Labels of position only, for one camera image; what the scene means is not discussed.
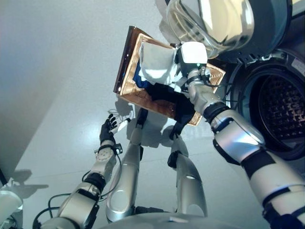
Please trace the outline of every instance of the wicker basket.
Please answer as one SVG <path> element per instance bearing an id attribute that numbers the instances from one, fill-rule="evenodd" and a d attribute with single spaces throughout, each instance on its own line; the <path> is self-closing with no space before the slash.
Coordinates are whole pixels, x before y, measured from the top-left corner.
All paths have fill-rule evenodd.
<path id="1" fill-rule="evenodd" d="M 163 114 L 169 118 L 174 118 L 176 104 L 166 100 L 152 101 L 145 89 L 137 87 L 133 81 L 133 76 L 140 58 L 139 50 L 142 42 L 149 42 L 165 48 L 173 49 L 172 46 L 165 45 L 151 38 L 140 29 L 130 26 L 114 92 L 119 94 L 122 99 L 128 102 L 136 104 L 147 110 Z M 207 64 L 207 68 L 209 68 L 211 71 L 211 84 L 219 84 L 223 79 L 225 72 L 211 64 Z M 201 118 L 202 116 L 196 112 L 188 124 L 194 126 L 198 125 Z"/>

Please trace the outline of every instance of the white towel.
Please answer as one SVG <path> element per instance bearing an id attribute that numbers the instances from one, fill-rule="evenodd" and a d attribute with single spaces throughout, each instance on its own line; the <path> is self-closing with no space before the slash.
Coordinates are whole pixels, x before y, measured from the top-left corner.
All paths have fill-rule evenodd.
<path id="1" fill-rule="evenodd" d="M 142 42 L 140 47 L 139 76 L 142 81 L 151 84 L 161 83 L 171 85 L 175 82 L 177 64 L 175 64 L 176 49 Z"/>

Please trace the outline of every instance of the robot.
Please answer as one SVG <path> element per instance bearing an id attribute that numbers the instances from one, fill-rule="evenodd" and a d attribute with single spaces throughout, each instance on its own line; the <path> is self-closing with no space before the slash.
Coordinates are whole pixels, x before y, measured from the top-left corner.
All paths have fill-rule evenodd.
<path id="1" fill-rule="evenodd" d="M 226 106 L 206 85 L 207 57 L 203 53 L 206 50 L 202 43 L 185 42 L 177 49 L 177 59 L 183 77 L 187 79 L 186 96 L 211 125 L 215 149 L 228 163 L 243 167 L 255 196 L 264 207 L 263 217 L 272 229 L 304 228 L 305 181 L 285 161 L 266 151 L 259 131 Z M 141 109 L 128 149 L 120 161 L 121 167 L 110 187 L 106 216 L 112 223 L 104 228 L 233 228 L 207 217 L 200 175 L 178 134 L 174 135 L 168 159 L 168 166 L 177 172 L 177 211 L 135 208 L 146 117 L 147 110 Z M 113 137 L 115 128 L 118 128 L 115 118 L 110 116 L 102 125 L 101 147 L 90 173 L 63 202 L 57 217 L 43 223 L 41 229 L 89 229 L 93 226 L 101 193 L 111 179 L 116 155 L 122 151 Z"/>

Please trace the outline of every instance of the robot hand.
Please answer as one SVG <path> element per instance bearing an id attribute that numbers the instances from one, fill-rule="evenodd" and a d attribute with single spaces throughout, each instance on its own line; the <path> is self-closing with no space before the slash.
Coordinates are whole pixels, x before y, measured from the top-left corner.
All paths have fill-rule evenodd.
<path id="1" fill-rule="evenodd" d="M 110 114 L 101 128 L 101 133 L 100 133 L 101 144 L 103 141 L 106 140 L 112 141 L 115 144 L 113 132 L 111 132 L 111 130 L 115 129 L 116 127 L 117 127 L 117 122 L 115 121 L 115 117 L 113 117 L 113 114 Z"/>

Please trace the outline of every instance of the cable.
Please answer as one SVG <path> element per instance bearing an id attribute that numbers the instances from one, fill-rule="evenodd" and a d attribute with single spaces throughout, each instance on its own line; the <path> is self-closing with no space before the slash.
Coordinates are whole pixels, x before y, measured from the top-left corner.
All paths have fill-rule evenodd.
<path id="1" fill-rule="evenodd" d="M 16 218 L 13 217 L 12 215 L 10 215 L 10 217 L 12 217 L 13 221 L 15 222 L 15 226 L 14 227 L 18 228 L 18 222 L 17 222 Z"/>
<path id="2" fill-rule="evenodd" d="M 54 198 L 57 198 L 57 197 L 63 197 L 63 196 L 69 196 L 71 195 L 71 193 L 63 193 L 63 194 L 58 194 L 58 195 L 55 195 L 55 196 L 52 196 L 49 201 L 48 201 L 48 208 L 51 208 L 51 200 L 53 200 Z M 53 214 L 52 214 L 52 211 L 49 210 L 50 212 L 50 217 L 53 218 Z"/>
<path id="3" fill-rule="evenodd" d="M 121 162 L 121 159 L 120 159 L 119 155 L 116 154 L 116 156 L 118 157 L 118 160 L 119 160 L 119 162 L 120 162 L 119 178 L 118 178 L 116 184 L 114 185 L 114 187 L 113 187 L 109 192 L 106 192 L 105 194 L 101 195 L 101 198 L 104 197 L 104 196 L 106 196 L 106 195 L 108 195 L 109 193 L 111 193 L 111 192 L 117 187 L 117 185 L 118 185 L 118 183 L 119 183 L 119 181 L 120 181 L 120 178 L 121 178 L 121 175 L 122 175 L 122 162 Z"/>
<path id="4" fill-rule="evenodd" d="M 39 212 L 37 214 L 37 216 L 35 217 L 34 221 L 33 221 L 33 229 L 39 229 L 41 224 L 38 222 L 38 218 L 39 216 L 41 216 L 43 213 L 45 213 L 46 211 L 51 211 L 51 210 L 58 210 L 60 207 L 52 207 L 52 208 L 46 208 L 44 210 L 42 210 L 41 212 Z"/>
<path id="5" fill-rule="evenodd" d="M 90 173 L 90 170 L 89 170 L 88 172 L 86 172 L 86 173 L 82 176 L 82 178 L 81 178 L 81 181 L 82 181 L 82 182 L 84 182 L 85 176 L 87 176 L 89 173 Z"/>

